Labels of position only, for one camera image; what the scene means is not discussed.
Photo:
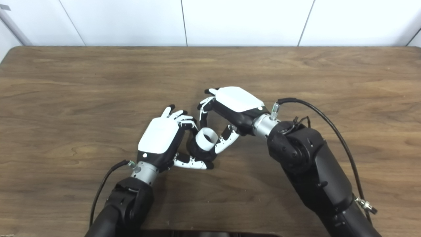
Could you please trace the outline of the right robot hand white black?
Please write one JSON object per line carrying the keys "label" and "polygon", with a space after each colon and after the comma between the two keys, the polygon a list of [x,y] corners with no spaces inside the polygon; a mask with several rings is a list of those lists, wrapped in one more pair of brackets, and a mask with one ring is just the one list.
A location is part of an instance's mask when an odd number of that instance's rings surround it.
{"label": "right robot hand white black", "polygon": [[263,117],[269,115],[263,101],[241,87],[210,88],[205,90],[209,95],[199,102],[200,127],[207,127],[207,115],[210,111],[226,119],[230,124],[216,137],[213,147],[202,148],[211,155],[217,155],[233,144],[239,136],[257,136],[258,125]]}

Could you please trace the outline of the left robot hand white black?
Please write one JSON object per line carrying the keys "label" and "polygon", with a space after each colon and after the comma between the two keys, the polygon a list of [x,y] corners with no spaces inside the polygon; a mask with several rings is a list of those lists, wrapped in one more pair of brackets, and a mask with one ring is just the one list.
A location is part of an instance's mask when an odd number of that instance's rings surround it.
{"label": "left robot hand white black", "polygon": [[148,163],[159,173],[174,165],[180,156],[178,149],[186,131],[196,137],[199,133],[197,121],[186,110],[173,112],[174,104],[167,106],[163,113],[151,120],[138,143],[137,163]]}

